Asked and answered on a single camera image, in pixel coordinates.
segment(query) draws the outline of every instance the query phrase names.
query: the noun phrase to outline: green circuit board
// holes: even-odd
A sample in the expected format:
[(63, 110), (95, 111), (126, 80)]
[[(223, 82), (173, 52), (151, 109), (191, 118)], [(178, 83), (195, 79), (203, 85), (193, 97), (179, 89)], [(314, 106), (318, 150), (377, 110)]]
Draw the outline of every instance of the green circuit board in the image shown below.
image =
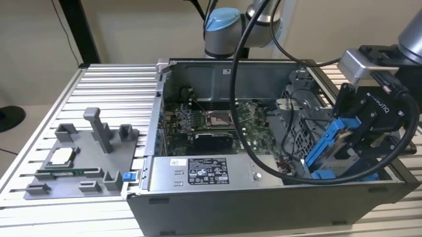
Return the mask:
[[(258, 103), (239, 102), (238, 114), (242, 132), (255, 154), (274, 155), (278, 157), (281, 147), (275, 142), (265, 112)], [(238, 139), (229, 110), (193, 111), (187, 106), (181, 105), (171, 116), (167, 116), (167, 124), (170, 156), (246, 153), (245, 147)], [(198, 134), (230, 134), (230, 136), (233, 136), (233, 146), (223, 151), (194, 152), (194, 139)]]

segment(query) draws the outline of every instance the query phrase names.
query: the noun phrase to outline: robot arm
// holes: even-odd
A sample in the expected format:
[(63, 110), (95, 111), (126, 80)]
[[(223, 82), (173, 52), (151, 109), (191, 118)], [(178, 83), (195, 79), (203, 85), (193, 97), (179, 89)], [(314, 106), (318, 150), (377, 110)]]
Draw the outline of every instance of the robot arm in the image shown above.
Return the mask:
[[(229, 58), (234, 55), (241, 36), (246, 26), (257, 12), (258, 6), (263, 0), (254, 0), (249, 6), (246, 14), (235, 8), (218, 8), (210, 14), (206, 25), (206, 54), (213, 58)], [(257, 25), (246, 42), (246, 47), (265, 47), (271, 42), (270, 19), (271, 11), (275, 7), (277, 0), (271, 0), (262, 14), (259, 15)], [(281, 24), (281, 12), (274, 16), (274, 28), (278, 29)]]
[[(333, 109), (337, 120), (306, 158), (311, 171), (349, 175), (361, 159), (382, 157), (398, 146), (397, 131), (409, 126), (422, 108), (421, 27), (422, 10), (398, 45), (364, 45), (345, 52), (338, 68), (350, 83), (342, 85)], [(412, 147), (405, 154), (416, 151)]]

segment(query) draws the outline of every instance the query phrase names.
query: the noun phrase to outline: blue latch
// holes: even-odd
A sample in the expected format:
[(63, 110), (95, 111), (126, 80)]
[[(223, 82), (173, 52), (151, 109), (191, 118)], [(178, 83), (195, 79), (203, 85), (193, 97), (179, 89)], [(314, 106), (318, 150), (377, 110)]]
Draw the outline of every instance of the blue latch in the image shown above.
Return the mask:
[(321, 140), (318, 141), (309, 156), (305, 159), (307, 167), (314, 164), (325, 149), (327, 149), (327, 147), (334, 144), (337, 133), (345, 128), (354, 129), (359, 127), (359, 125), (361, 122), (355, 118), (338, 118), (333, 121), (327, 131), (325, 132)]
[(335, 179), (335, 174), (330, 169), (315, 170), (311, 176), (313, 179)]
[(123, 174), (123, 181), (124, 181), (124, 182), (134, 182), (134, 181), (136, 181), (136, 173), (134, 173), (134, 172), (126, 172), (126, 173)]

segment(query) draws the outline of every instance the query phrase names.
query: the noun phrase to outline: screw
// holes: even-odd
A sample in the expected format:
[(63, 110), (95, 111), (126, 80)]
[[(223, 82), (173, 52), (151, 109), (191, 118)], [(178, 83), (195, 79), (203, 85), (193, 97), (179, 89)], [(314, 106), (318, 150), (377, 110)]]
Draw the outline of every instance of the screw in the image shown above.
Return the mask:
[(253, 176), (255, 181), (259, 181), (263, 178), (263, 175), (257, 172), (253, 173)]

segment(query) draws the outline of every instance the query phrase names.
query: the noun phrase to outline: wall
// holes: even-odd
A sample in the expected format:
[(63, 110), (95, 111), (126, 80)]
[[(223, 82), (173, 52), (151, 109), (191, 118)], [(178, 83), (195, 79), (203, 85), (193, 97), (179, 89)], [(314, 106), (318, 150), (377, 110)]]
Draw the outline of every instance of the wall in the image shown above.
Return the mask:
[(0, 1), (0, 106), (51, 104), (76, 71), (50, 0)]
[(421, 7), (422, 0), (297, 0), (286, 50), (326, 61), (362, 44), (396, 44)]
[[(218, 6), (245, 11), (249, 4), (249, 0), (221, 0)], [(187, 1), (83, 0), (83, 6), (104, 63), (205, 56), (202, 19)], [(255, 57), (270, 54), (271, 49), (251, 52)], [(0, 106), (54, 103), (75, 71), (51, 0), (2, 0)]]
[[(250, 2), (221, 0), (219, 7), (245, 11)], [(393, 43), (421, 2), (297, 0), (287, 49), (298, 57), (325, 60), (339, 56), (346, 47)], [(155, 63), (161, 57), (203, 57), (202, 20), (187, 1), (83, 0), (83, 6), (103, 62)], [(269, 58), (271, 53), (271, 47), (253, 49), (251, 57)], [(54, 103), (75, 71), (51, 0), (2, 0), (0, 106)]]

